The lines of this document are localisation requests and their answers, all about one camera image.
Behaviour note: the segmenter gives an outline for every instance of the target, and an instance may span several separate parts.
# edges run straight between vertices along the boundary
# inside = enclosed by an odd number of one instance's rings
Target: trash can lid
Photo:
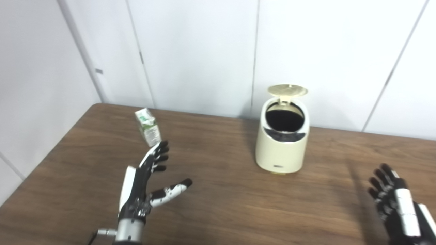
[[[307,94],[307,89],[292,84],[274,85],[268,88],[268,92],[275,97],[280,97],[280,101],[290,102],[291,98],[300,97]]]

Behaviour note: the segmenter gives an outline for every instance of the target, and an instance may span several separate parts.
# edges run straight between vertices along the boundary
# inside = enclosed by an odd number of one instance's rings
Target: wood grain
[[[115,228],[125,169],[149,149],[136,110],[91,107],[0,208],[1,244],[82,245],[95,229]],[[312,128],[302,170],[283,176],[254,161],[257,121],[152,113],[170,159],[149,190],[187,177],[194,184],[152,210],[147,245],[386,245],[366,194],[382,162],[436,214],[435,141]]]

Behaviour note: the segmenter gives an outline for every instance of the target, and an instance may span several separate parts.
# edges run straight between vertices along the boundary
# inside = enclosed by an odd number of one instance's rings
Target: robotic hand
[[[92,235],[89,245],[98,235],[115,236],[113,245],[141,245],[146,216],[151,208],[169,202],[192,185],[190,179],[185,179],[178,184],[146,193],[151,174],[166,170],[159,163],[168,159],[168,151],[168,142],[160,142],[148,151],[138,168],[127,167],[119,201],[118,229],[99,229]]]
[[[436,224],[423,204],[413,201],[406,182],[387,164],[374,170],[369,194],[389,235],[389,245],[436,245]]]

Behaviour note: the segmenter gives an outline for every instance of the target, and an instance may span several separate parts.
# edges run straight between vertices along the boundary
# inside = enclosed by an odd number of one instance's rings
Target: white wall
[[[436,140],[436,1],[422,14],[365,132]]]
[[[100,100],[56,0],[1,1],[0,32],[1,204]]]
[[[389,134],[367,121],[425,2],[65,1],[110,103],[258,118],[268,86],[292,83],[311,125]]]
[[[71,14],[89,55],[87,65],[95,73],[105,103],[154,107],[141,62],[130,14],[124,0],[60,0]]]
[[[260,1],[253,117],[275,84],[298,84],[311,125],[361,131],[423,0]]]
[[[249,116],[257,1],[128,3],[156,108]]]

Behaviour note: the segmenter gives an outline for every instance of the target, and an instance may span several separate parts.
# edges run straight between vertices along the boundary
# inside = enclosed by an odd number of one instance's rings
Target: trash can
[[[298,85],[275,85],[268,88],[274,96],[263,104],[257,135],[257,164],[274,173],[293,173],[303,166],[309,114],[296,97],[307,89]]]

